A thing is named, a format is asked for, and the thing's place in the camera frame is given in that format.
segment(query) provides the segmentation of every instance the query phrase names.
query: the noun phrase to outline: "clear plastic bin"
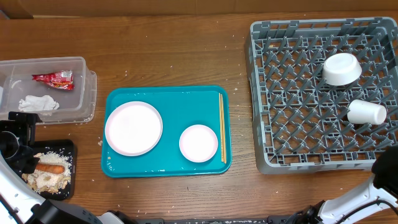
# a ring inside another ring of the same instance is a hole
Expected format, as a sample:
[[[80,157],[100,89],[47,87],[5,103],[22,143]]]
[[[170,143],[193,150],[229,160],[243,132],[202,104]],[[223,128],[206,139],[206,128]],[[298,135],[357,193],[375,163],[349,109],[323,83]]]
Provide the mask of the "clear plastic bin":
[[[32,75],[71,70],[73,90],[59,90],[32,80]],[[94,117],[97,78],[88,70],[82,57],[38,58],[0,62],[0,119],[8,119],[8,112],[19,111],[19,101],[27,95],[51,96],[59,103],[57,110],[32,111],[44,124],[82,123]]]

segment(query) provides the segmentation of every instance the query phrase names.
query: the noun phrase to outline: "white cup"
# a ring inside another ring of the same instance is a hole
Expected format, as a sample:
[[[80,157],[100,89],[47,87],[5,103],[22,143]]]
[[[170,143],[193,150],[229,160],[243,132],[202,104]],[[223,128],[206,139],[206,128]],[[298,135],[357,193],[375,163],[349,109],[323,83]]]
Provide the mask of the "white cup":
[[[326,78],[326,84],[340,86],[352,83],[361,73],[361,65],[354,55],[340,53],[326,59],[322,78]]]
[[[381,124],[386,120],[387,110],[382,105],[354,100],[348,106],[348,121],[353,124]]]

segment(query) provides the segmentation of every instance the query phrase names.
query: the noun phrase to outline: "white plate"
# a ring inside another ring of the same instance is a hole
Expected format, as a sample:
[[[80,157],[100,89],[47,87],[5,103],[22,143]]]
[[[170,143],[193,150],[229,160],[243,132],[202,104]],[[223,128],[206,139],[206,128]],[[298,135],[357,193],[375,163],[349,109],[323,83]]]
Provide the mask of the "white plate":
[[[217,148],[217,135],[208,126],[196,124],[181,134],[180,150],[189,161],[206,162],[216,154]]]
[[[163,131],[159,112],[145,102],[133,101],[117,107],[105,125],[105,137],[111,148],[124,156],[149,152]]]

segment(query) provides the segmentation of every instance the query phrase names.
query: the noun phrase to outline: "wooden table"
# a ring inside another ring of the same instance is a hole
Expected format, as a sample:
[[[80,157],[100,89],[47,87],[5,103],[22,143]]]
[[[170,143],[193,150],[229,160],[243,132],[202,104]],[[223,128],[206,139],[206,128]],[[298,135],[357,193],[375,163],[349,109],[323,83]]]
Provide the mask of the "wooden table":
[[[0,60],[82,56],[98,75],[93,121],[37,128],[39,140],[69,138],[78,146],[70,203],[96,215],[112,209],[133,218],[283,215],[338,197],[370,173],[263,175],[257,171],[243,49],[249,27],[260,20],[372,16],[398,19],[398,11],[0,21]],[[214,84],[229,94],[233,163],[225,174],[140,179],[104,175],[98,138],[103,135],[106,97],[113,89]],[[397,217],[388,210],[362,223],[397,223]]]

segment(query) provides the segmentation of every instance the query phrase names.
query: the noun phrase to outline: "gray dish rack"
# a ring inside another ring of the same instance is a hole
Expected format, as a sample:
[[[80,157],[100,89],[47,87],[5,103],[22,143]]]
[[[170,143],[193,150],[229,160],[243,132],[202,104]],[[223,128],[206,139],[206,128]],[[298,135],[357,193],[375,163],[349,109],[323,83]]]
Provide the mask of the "gray dish rack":
[[[246,69],[260,172],[369,170],[388,146],[398,145],[393,19],[259,21],[249,37]],[[323,63],[342,52],[355,55],[363,72],[349,85],[327,85]],[[385,106],[385,123],[349,123],[348,105],[355,99]]]

